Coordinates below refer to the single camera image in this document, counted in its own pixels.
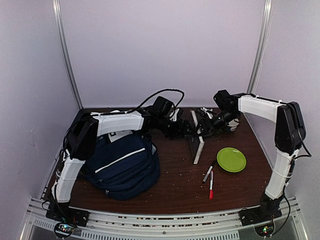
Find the dark blue hardcover notebook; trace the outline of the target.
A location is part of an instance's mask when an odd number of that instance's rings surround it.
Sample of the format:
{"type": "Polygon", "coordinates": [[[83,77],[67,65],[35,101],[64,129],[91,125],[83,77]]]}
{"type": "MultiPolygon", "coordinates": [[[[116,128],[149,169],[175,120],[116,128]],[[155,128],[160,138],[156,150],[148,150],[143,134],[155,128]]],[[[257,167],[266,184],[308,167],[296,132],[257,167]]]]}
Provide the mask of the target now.
{"type": "Polygon", "coordinates": [[[194,110],[190,110],[189,121],[193,129],[193,132],[191,135],[188,135],[187,138],[192,157],[192,162],[194,165],[197,165],[199,163],[202,150],[205,145],[205,141],[201,136],[202,131],[200,130],[200,124],[198,123],[196,112],[194,110]]]}

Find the navy blue backpack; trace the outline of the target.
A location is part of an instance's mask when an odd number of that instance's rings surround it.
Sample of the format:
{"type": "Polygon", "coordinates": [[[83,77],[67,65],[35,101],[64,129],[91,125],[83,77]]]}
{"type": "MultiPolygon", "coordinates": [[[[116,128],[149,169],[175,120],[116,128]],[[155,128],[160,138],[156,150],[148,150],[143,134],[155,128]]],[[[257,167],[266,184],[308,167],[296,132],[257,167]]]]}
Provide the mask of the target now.
{"type": "Polygon", "coordinates": [[[94,154],[85,161],[80,176],[107,198],[125,201],[154,186],[160,161],[150,135],[128,131],[118,139],[104,134],[96,139],[94,154]]]}

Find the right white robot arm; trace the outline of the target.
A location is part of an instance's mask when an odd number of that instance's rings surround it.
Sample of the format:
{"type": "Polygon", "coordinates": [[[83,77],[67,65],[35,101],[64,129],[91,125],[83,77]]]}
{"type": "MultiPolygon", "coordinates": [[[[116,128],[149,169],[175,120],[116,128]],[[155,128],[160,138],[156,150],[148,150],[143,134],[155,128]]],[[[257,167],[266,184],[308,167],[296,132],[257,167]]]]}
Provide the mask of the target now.
{"type": "Polygon", "coordinates": [[[219,90],[213,100],[220,112],[209,117],[201,111],[196,127],[205,137],[222,131],[241,114],[258,116],[275,124],[276,160],[264,194],[272,201],[281,198],[292,175],[290,169],[300,157],[300,149],[305,147],[306,127],[299,103],[268,99],[252,93],[229,94],[225,89],[219,90]]]}

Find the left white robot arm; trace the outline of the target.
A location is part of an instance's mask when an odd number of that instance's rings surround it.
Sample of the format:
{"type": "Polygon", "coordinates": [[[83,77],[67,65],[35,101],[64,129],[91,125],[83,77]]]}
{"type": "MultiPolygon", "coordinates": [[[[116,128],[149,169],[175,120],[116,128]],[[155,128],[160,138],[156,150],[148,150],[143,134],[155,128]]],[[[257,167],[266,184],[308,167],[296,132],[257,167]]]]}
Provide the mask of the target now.
{"type": "Polygon", "coordinates": [[[193,132],[186,119],[154,110],[80,112],[63,141],[64,166],[51,189],[57,202],[52,213],[61,222],[72,218],[64,204],[71,198],[79,174],[107,197],[125,201],[148,191],[160,177],[158,149],[150,131],[166,138],[193,132]]]}

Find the white teal bowl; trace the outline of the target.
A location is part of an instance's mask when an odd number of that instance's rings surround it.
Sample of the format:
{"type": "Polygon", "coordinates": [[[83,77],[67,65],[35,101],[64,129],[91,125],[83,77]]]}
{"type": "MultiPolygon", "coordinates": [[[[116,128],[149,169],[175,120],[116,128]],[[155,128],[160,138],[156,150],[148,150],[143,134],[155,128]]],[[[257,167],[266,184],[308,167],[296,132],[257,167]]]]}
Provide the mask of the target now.
{"type": "Polygon", "coordinates": [[[225,127],[224,127],[224,130],[226,132],[234,132],[238,127],[239,125],[241,124],[241,121],[236,118],[232,121],[230,121],[225,127]]]}

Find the black marker pen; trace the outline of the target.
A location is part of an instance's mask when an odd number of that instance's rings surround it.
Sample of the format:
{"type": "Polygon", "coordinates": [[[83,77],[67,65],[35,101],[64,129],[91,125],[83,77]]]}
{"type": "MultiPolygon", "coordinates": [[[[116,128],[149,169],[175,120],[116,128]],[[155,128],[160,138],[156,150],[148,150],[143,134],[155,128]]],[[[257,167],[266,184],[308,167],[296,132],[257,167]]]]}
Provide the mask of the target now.
{"type": "Polygon", "coordinates": [[[203,183],[203,184],[207,181],[207,179],[208,179],[211,171],[213,170],[215,164],[216,164],[216,161],[215,161],[215,160],[210,164],[210,166],[209,166],[209,168],[208,168],[208,170],[207,170],[207,172],[206,172],[206,174],[204,175],[204,178],[203,178],[203,180],[202,180],[202,183],[203,183]]]}

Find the green plate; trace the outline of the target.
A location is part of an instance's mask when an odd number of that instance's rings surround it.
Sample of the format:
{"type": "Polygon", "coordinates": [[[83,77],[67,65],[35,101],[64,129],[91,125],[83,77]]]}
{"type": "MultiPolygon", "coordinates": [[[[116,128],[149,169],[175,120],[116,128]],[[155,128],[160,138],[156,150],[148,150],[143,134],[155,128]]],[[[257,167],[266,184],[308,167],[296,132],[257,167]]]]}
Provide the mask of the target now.
{"type": "Polygon", "coordinates": [[[230,173],[239,173],[245,169],[247,159],[238,149],[233,147],[222,148],[216,155],[219,166],[230,173]]]}

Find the red marker pen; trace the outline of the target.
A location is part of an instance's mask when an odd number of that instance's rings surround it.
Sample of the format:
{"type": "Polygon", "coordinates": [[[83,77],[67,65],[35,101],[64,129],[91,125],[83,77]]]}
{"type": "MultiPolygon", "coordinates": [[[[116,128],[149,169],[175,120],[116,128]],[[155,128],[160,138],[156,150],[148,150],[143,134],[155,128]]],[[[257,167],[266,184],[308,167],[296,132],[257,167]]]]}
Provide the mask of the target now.
{"type": "Polygon", "coordinates": [[[214,171],[210,172],[210,182],[209,182],[209,199],[212,200],[214,198],[214,171]]]}

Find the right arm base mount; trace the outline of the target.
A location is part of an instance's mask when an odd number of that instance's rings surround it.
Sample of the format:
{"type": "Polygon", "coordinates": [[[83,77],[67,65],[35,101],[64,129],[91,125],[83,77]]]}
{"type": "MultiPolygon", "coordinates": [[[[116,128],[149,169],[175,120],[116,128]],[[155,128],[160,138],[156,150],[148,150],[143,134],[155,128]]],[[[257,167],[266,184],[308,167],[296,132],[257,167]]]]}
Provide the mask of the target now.
{"type": "Polygon", "coordinates": [[[282,216],[280,210],[282,199],[283,197],[274,200],[263,197],[260,206],[240,210],[239,218],[242,226],[257,225],[254,231],[259,237],[271,237],[276,232],[274,220],[282,216]]]}

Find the aluminium front rail frame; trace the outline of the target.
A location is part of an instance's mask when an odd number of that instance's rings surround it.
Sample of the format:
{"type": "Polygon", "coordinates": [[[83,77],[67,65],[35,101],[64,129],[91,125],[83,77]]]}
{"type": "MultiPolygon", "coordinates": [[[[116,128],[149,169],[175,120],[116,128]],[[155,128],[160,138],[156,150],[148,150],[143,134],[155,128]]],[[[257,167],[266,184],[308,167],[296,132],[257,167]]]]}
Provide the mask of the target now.
{"type": "Polygon", "coordinates": [[[308,240],[295,197],[280,204],[282,216],[243,225],[240,209],[186,214],[128,214],[89,210],[86,226],[71,240],[260,240],[258,231],[274,224],[273,240],[308,240]]]}

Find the right aluminium corner post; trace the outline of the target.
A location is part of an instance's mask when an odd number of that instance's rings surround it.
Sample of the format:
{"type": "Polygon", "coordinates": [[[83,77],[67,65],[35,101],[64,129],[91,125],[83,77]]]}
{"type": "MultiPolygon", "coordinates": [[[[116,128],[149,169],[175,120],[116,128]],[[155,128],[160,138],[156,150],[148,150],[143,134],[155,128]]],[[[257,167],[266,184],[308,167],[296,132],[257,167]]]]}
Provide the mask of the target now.
{"type": "Polygon", "coordinates": [[[265,0],[262,14],[262,21],[260,26],[260,33],[256,49],[253,67],[247,87],[248,94],[255,94],[258,81],[262,70],[262,61],[265,50],[267,49],[270,26],[272,21],[273,0],[265,0]]]}

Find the aluminium corner post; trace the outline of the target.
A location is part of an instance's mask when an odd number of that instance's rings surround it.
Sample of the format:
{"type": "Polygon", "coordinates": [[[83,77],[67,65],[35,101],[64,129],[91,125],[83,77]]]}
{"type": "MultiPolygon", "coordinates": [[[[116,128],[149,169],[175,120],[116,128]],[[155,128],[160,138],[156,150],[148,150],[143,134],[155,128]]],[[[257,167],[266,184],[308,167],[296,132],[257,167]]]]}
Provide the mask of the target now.
{"type": "Polygon", "coordinates": [[[260,26],[260,33],[256,49],[253,67],[247,87],[248,94],[255,94],[258,81],[262,70],[262,61],[265,50],[267,49],[270,26],[272,21],[273,0],[265,0],[262,14],[262,21],[260,26]]]}
{"type": "Polygon", "coordinates": [[[70,83],[71,91],[73,94],[73,97],[75,99],[75,102],[77,104],[78,109],[83,109],[83,103],[81,101],[79,89],[75,80],[75,75],[72,67],[72,62],[68,50],[68,44],[67,44],[67,39],[66,39],[66,34],[65,34],[65,28],[64,28],[64,23],[63,23],[63,16],[62,16],[62,11],[61,11],[61,1],[60,0],[53,0],[52,1],[52,6],[53,6],[53,14],[57,26],[57,31],[58,31],[58,36],[59,36],[59,41],[60,41],[60,46],[62,50],[62,56],[63,56],[63,62],[65,65],[68,81],[70,83]]]}

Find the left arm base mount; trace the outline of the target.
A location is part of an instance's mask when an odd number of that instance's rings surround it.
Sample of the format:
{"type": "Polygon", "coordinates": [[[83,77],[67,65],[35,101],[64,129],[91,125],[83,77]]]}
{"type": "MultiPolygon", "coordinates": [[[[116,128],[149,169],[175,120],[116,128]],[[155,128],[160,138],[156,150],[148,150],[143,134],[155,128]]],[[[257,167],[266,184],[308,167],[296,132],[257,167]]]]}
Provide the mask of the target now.
{"type": "Polygon", "coordinates": [[[55,221],[53,233],[58,239],[69,238],[77,228],[86,227],[89,212],[70,208],[68,203],[57,203],[54,199],[47,201],[46,218],[55,221]]]}

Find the left aluminium corner post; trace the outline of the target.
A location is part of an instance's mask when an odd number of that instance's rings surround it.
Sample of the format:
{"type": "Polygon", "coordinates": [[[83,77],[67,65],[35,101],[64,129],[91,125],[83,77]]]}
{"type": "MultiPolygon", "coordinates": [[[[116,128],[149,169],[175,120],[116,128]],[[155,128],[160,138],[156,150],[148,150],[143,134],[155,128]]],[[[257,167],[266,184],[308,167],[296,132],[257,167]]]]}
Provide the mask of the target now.
{"type": "Polygon", "coordinates": [[[52,6],[53,6],[53,14],[57,26],[57,31],[58,31],[58,36],[59,36],[59,41],[60,41],[60,46],[62,50],[62,56],[63,56],[63,62],[65,65],[68,81],[70,83],[71,91],[73,94],[73,97],[75,99],[75,102],[77,104],[78,109],[83,109],[83,103],[81,101],[79,89],[75,80],[75,75],[72,67],[72,62],[68,50],[68,44],[67,44],[67,39],[66,39],[66,34],[65,34],[65,28],[64,28],[64,23],[63,23],[63,16],[62,16],[62,11],[61,11],[61,1],[60,0],[53,0],[52,1],[52,6]]]}

